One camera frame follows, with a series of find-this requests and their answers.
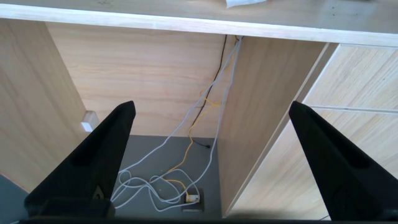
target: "wooden side panel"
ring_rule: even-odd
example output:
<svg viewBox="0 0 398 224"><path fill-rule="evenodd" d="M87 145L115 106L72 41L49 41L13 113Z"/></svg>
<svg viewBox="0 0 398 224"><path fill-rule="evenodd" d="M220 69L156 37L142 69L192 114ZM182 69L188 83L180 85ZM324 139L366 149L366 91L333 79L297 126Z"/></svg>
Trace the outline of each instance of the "wooden side panel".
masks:
<svg viewBox="0 0 398 224"><path fill-rule="evenodd" d="M43 22L0 32L0 172L30 192L85 138L85 107Z"/></svg>
<svg viewBox="0 0 398 224"><path fill-rule="evenodd" d="M131 133L168 136L213 81L225 35L48 23L49 31L87 108L103 120L120 103L133 100ZM234 46L228 37L224 58ZM230 67L210 99L221 101ZM187 136L198 105L176 136ZM192 130L215 136L219 108Z"/></svg>
<svg viewBox="0 0 398 224"><path fill-rule="evenodd" d="M398 49L341 45L305 103L398 111Z"/></svg>
<svg viewBox="0 0 398 224"><path fill-rule="evenodd" d="M218 140L224 216L251 170L267 154L266 144L324 46L297 40L243 40Z"/></svg>
<svg viewBox="0 0 398 224"><path fill-rule="evenodd" d="M398 114L315 111L398 177ZM236 202L231 215L314 220L328 215L291 121Z"/></svg>

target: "wooden cabinet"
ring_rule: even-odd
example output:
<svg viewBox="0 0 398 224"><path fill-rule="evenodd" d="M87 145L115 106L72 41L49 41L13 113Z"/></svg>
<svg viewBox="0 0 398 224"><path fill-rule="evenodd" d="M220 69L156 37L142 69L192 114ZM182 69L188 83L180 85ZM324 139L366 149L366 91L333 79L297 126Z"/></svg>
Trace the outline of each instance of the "wooden cabinet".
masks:
<svg viewBox="0 0 398 224"><path fill-rule="evenodd" d="M244 36L217 142L223 216L322 218L289 106L311 106L397 175L396 11L395 0L0 0L0 172L31 191L87 135L86 110L102 120L128 100L132 134L168 136ZM219 113L192 135L215 137Z"/></svg>
<svg viewBox="0 0 398 224"><path fill-rule="evenodd" d="M272 52L258 45L250 54L255 55L257 51ZM256 80L246 89L240 85L239 88L231 89L229 94L230 104L227 105L223 120L224 132L227 134L219 140L220 176L227 174L225 180L221 178L225 216L321 219L328 214L292 123L287 117L288 102L292 100L310 105L376 162L398 177L397 49L324 45L319 46L318 59L314 57L312 60L309 59L309 52L289 52L289 55L307 58L308 65L317 61L318 64L315 63L313 68L300 63L303 73L309 71L308 74L305 73L307 77L302 75L298 78L300 70L289 62L279 68L285 71L289 70L289 65L293 66L297 78L294 82L282 78L273 83L274 76L280 77L275 72L277 70L273 70L277 67L275 63L262 70L256 70L251 65L242 74L237 73L246 80L256 79L258 74L251 73L251 69L254 69L268 78L264 78L264 83L261 84ZM278 53L272 53L275 58L279 58ZM241 71L239 66L242 65L237 66L237 72ZM271 95L267 88L259 90L254 87L256 85L269 85ZM240 95L235 96L234 91L239 91ZM255 105L254 109L245 104Z"/></svg>

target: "cable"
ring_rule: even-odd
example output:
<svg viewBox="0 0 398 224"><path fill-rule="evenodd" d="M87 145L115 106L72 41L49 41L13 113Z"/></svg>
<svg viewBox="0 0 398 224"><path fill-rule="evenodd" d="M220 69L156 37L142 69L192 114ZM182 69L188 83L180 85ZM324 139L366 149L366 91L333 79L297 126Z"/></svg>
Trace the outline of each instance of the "cable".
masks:
<svg viewBox="0 0 398 224"><path fill-rule="evenodd" d="M182 159L182 161L181 161L178 165L176 165L175 167L169 169L168 172L170 172L171 170L176 169L177 167L179 167L180 165L182 165L182 164L185 162L185 159L187 158L187 155L188 155L188 151L189 151L189 149L191 148L191 146L192 146L192 144L193 144L193 139L192 139L192 136L191 136L191 130L192 130L193 127L195 127L195 125L198 123L198 121L200 120L200 118L203 117L204 115L206 115L206 114L212 109L213 106L214 106L214 105L211 105L209 108L207 108L207 109L205 110L205 112L203 112L201 115L199 115L199 116L198 116L198 119L194 122L194 124L191 126L191 128L189 128L189 130L188 130L188 137L189 137L189 139L191 140L191 143L189 144L189 146L187 147L187 150L185 151L184 158Z"/></svg>
<svg viewBox="0 0 398 224"><path fill-rule="evenodd" d="M327 215L327 216L321 218L320 220L324 220L324 219L328 218L329 216L330 216L330 215Z"/></svg>
<svg viewBox="0 0 398 224"><path fill-rule="evenodd" d="M174 135L174 133L175 133L175 132L181 127L181 125L185 122L185 120L187 119L188 115L192 112L192 109L194 109L194 108L197 106L197 104L203 99L205 93L202 94L202 96L198 99L198 101L190 108L190 110L186 113L186 115L185 115L184 119L182 120L182 122L176 127L176 129L171 133L170 136L168 136L168 137L166 138L166 140L165 140L161 145L157 146L155 149L153 149L150 153L148 153L146 156L144 156L144 157L143 157L141 160L139 160L138 162L136 162L136 163L130 165L129 167L127 167L127 168L125 168L125 169L123 169L123 170L121 170L121 171L119 171L119 174L121 174L121 175L119 175L119 178L118 178L118 179L119 179L119 182L120 182L121 185L116 189L115 193L112 195L112 197L111 197L112 202L115 201L127 188L139 188L139 190L138 190L133 196L131 196L127 201L125 201L123 204L117 206L116 208L120 208L120 207L124 206L125 204L127 204L127 203L128 203L130 200L132 200L132 199L138 194L138 192L140 192L143 188L148 188L148 189L149 189L149 196L150 196L151 202L152 202L153 206L155 207L155 209L156 209L158 212L163 212L163 211L168 210L168 209L170 209L170 208L182 207L182 206L187 206L187 205L191 205L191 204L196 203L196 202L192 202L192 203L186 203L186 204L172 205L172 206L169 206L169 207L164 208L164 209L158 209L158 208L156 207L156 205L155 205L155 202L154 202L154 200L153 200L153 198L152 198L152 194L151 194L150 192L152 192L161 202L166 202L166 203L178 203L179 200L180 200L180 197L181 197L183 194L185 194L185 193L187 192L187 190L188 190L191 186L194 186L194 188L197 190L197 194L199 194L199 191L198 191L198 189L197 189L197 187L196 187L195 184L206 174L206 172L207 172L207 170L208 170L208 168L209 168L209 166L210 166L210 164L211 164L211 162L212 162L212 159L213 159L213 152L214 152L215 143L216 143L216 140L217 140L217 137L218 137L218 133L219 133L219 131L220 131L220 124L221 124L221 119L222 119L222 115L223 115L223 111L224 111L224 107L225 107L226 96L228 95L229 89L231 88L231 85L232 85L232 82L233 82L233 79L234 79L234 71L235 71L236 59L237 59L237 57L238 57L240 45L241 45L241 42L239 41L238 44L236 44L236 46L234 47L234 49L232 50L232 52L230 53L230 55L229 55L228 58L227 58L227 62L229 62L229 61L231 60L232 55L233 55L233 54L235 53L235 51L236 51L236 57L234 58L234 62L233 62L233 68L232 68L232 74L231 74L231 81L230 81L229 86L227 87L227 89L225 89L225 92L224 92L224 95L223 95L223 101L221 102L221 109L220 109L220 113L219 113L219 116L218 116L217 131L216 131L215 139L214 139L214 141L213 141L213 146L211 147L210 159L209 159L209 162L208 162L208 164L207 164L205 170L204 170L203 173L201 174L201 176L199 176L199 178L197 178L196 181L192 182L192 179L191 179L183 170L181 170L181 169L174 169L174 170L171 170L170 172L166 172L166 173L162 174L161 176L152 176L152 177L150 178L149 182L147 182L146 180L144 180L144 179L142 179L142 178L139 178L139 177L131 177L131 173L130 173L130 171L128 171L128 169L130 169L130 168L132 168L132 167L134 167L134 166L140 164L144 159L146 159L148 156L150 156L153 152L155 152L156 150L158 150L159 148L161 148L162 146L164 146L164 144L170 139L170 137L171 137L172 135ZM221 71L220 71L220 76L218 76L218 77L213 81L213 83L205 90L205 92L208 91L215 83L217 83L217 81L220 79L220 77L222 77L222 74L223 74L224 69L226 68L226 66L227 66L227 63L225 63L224 66L223 66L223 68L221 69ZM176 172L176 171L183 172L183 173L189 178L189 180L190 180L192 183L191 183L190 185L188 185L188 186L184 189L184 191L183 191L182 193L178 194L178 195L177 195L176 197L174 197L174 198L170 198L170 199L163 199L163 198L161 198L161 197L157 194L157 192L155 191L155 189L153 188L153 186L151 186L151 183L153 183L153 182L155 182L155 181L157 181L157 180L159 180L159 179L164 180L163 177L164 177L165 175L170 174L170 173L172 173L172 172ZM129 173L130 178L129 178L128 180L126 180L125 182L122 182L122 181L121 181L121 176L122 176L122 174L125 173L125 172L128 172L128 173ZM130 181L135 180L135 179L141 180L141 181L143 181L145 184L143 184L143 185L133 185L133 186L129 185L129 184L130 184ZM175 188L174 185L172 185L170 182L167 182L167 181L165 181L165 182L168 183L169 185L171 185L171 186L176 190L176 192L178 193L178 190ZM124 187L124 188L123 188L118 194L116 194L116 193L119 191L119 189L120 189L121 187Z"/></svg>
<svg viewBox="0 0 398 224"><path fill-rule="evenodd" d="M237 46L238 46L238 45L236 45L236 46L234 47L234 49L231 51L231 53L228 55L228 58L227 58L226 61L231 60L231 57L232 57L234 51L237 49ZM227 63L224 64L224 67L221 69L220 74L224 72L224 69L226 68L226 65L227 65ZM122 173L122 172L124 172L124 171L126 171L126 170L128 170L128 169L130 169L130 168L132 168L132 167L134 167L134 166L136 166L136 165L138 165L138 164L140 164L144 159L146 159L148 156L150 156L150 155L151 155L152 153L154 153L156 150L158 150L158 149L160 149L161 147L163 147L163 146L166 144L166 142L167 142L167 141L168 141L168 140L181 128L182 124L187 120L187 118L188 118L189 114L192 112L192 110L193 110L194 108L196 108L196 106L198 105L199 102L201 102L201 100L202 100L202 99L204 98L204 96L205 96L205 93L206 93L214 84L216 84L216 83L218 82L218 80L220 80L220 77L221 77L221 75L220 75L220 76L217 76L217 78L216 78L216 79L213 81L213 83L205 90L205 92L202 94L202 96L199 97L199 99L197 100L197 102L188 110L188 112L185 114L184 119L182 119L181 123L174 129L174 131L165 139L165 141L164 141L161 145L157 146L157 147L156 147L155 149L153 149L150 153L148 153L146 156L144 156L141 160L137 161L137 162L134 163L134 164L131 164L131 165L128 166L127 168L124 168L124 169L120 170L120 171L119 171L119 174Z"/></svg>
<svg viewBox="0 0 398 224"><path fill-rule="evenodd" d="M213 81L216 80L216 78L217 78L217 76L218 76L218 74L219 74L219 72L220 72L220 70L221 70L221 66L223 65L223 57L224 57L224 52L225 52L226 38L227 38L227 35L225 35L225 38L224 38L223 49L222 49L222 51L221 51L220 65L218 66L218 69L217 69L216 75L214 76ZM207 94L206 94L206 96L205 96L205 99L207 99L207 98L209 97L209 94L210 94L210 91L211 91L211 88L212 88L212 87L213 87L213 86L211 86L210 89L208 90L208 92L207 92ZM205 107L205 105L206 105L206 102L207 102L207 100L205 100L205 101L203 102L203 105L200 107L200 110L199 110L199 112L198 112L198 114L197 114L197 117L193 120L193 122L192 122L192 124L191 124L191 127L192 127L192 126L195 124L195 122L197 121L197 119L198 119L198 117L199 117L201 111L204 109L204 107ZM211 147L209 144L203 145L202 143L199 143L198 141L196 141L196 140L194 140L194 139L193 139L192 141L195 142L195 143L197 143L197 144L199 144L199 145L201 145L201 146L204 146L204 147L206 147L206 148L208 148L208 149Z"/></svg>

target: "wood grain panel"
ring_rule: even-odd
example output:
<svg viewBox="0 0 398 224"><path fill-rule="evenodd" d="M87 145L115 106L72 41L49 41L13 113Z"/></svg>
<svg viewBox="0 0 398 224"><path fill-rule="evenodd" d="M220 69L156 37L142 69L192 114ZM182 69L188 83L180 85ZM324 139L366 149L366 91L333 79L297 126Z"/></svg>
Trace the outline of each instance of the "wood grain panel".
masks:
<svg viewBox="0 0 398 224"><path fill-rule="evenodd" d="M141 29L398 46L395 0L0 0L0 17Z"/></svg>
<svg viewBox="0 0 398 224"><path fill-rule="evenodd" d="M0 172L30 192L85 138L85 107L43 22L0 32Z"/></svg>
<svg viewBox="0 0 398 224"><path fill-rule="evenodd" d="M218 140L221 204L228 213L325 44L245 37Z"/></svg>
<svg viewBox="0 0 398 224"><path fill-rule="evenodd" d="M398 49L341 45L305 103L398 111Z"/></svg>
<svg viewBox="0 0 398 224"><path fill-rule="evenodd" d="M398 177L398 114L316 109ZM231 216L314 219L328 215L291 121L231 210Z"/></svg>
<svg viewBox="0 0 398 224"><path fill-rule="evenodd" d="M48 23L72 80L87 108L104 119L118 104L133 100L132 134L168 136L213 81L224 35ZM225 58L234 46L229 37ZM230 66L210 99L220 101ZM186 136L196 108L176 136ZM215 136L219 108L192 131Z"/></svg>

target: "white paper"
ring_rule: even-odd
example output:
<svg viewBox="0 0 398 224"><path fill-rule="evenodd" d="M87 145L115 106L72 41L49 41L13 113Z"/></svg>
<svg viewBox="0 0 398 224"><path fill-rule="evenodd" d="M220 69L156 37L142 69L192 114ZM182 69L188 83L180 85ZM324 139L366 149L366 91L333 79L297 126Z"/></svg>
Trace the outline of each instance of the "white paper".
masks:
<svg viewBox="0 0 398 224"><path fill-rule="evenodd" d="M241 6L245 4L254 4L254 3L259 3L263 2L266 0L226 0L226 7L233 7L233 6Z"/></svg>

